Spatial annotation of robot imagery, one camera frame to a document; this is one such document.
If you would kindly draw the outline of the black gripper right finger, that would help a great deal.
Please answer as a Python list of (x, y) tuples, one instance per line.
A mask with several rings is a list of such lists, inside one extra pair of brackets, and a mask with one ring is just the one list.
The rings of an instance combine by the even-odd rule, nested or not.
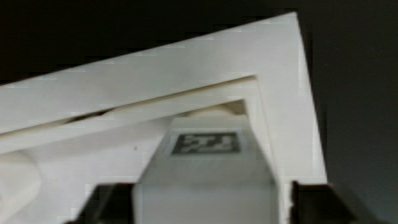
[(353, 224), (357, 216), (328, 184), (291, 182), (289, 224)]

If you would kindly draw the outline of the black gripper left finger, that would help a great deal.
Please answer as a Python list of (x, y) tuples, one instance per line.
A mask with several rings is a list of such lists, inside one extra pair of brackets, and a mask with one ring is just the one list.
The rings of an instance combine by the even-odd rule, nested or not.
[(99, 184), (76, 218), (63, 224), (134, 224), (133, 183)]

